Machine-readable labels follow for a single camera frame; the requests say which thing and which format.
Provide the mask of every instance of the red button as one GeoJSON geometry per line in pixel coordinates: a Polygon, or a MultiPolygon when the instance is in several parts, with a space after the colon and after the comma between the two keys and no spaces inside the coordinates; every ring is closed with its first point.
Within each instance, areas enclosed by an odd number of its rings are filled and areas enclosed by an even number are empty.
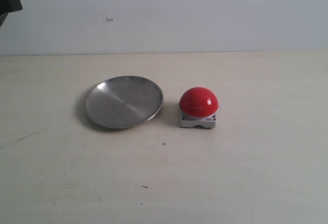
{"type": "Polygon", "coordinates": [[[207,117],[219,108],[219,101],[213,92],[204,87],[194,87],[186,91],[179,102],[181,111],[193,117],[207,117]]]}

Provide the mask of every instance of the white wall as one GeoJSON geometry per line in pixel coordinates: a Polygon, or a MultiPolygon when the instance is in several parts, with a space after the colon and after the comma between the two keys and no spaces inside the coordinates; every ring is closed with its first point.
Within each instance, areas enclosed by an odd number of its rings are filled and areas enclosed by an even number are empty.
{"type": "Polygon", "coordinates": [[[22,2],[0,28],[0,55],[328,47],[328,0],[22,2]]]}

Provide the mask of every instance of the table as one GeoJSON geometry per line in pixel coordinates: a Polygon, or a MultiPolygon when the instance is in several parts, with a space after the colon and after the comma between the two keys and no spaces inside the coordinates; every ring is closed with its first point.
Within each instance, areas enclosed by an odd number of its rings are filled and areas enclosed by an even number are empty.
{"type": "Polygon", "coordinates": [[[1,223],[328,221],[328,50],[0,58],[1,223]],[[149,122],[91,124],[86,93],[140,75],[163,90],[149,122]],[[218,127],[182,129],[203,86],[218,127]]]}

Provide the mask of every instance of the stainless steel plate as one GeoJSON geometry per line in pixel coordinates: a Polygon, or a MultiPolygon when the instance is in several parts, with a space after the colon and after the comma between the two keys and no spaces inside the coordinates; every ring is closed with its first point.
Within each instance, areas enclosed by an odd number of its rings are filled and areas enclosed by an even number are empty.
{"type": "Polygon", "coordinates": [[[94,123],[122,129],[150,120],[162,104],[163,93],[156,83],[139,76],[119,76],[93,88],[85,110],[94,123]]]}

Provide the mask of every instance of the scratch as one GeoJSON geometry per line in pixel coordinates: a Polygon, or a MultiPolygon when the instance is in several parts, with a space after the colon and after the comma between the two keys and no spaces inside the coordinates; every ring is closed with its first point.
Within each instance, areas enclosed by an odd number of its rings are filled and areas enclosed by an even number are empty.
{"type": "Polygon", "coordinates": [[[23,138],[20,138],[20,139],[16,140],[16,142],[17,142],[17,141],[21,141],[21,140],[23,140],[23,139],[25,139],[25,138],[27,138],[27,137],[30,137],[30,136],[32,136],[32,135],[35,135],[35,134],[37,134],[37,133],[44,132],[44,131],[46,131],[46,130],[47,130],[47,129],[43,129],[43,130],[41,130],[41,131],[38,131],[38,132],[35,132],[35,133],[31,133],[31,134],[29,134],[29,135],[24,136],[23,138]]]}

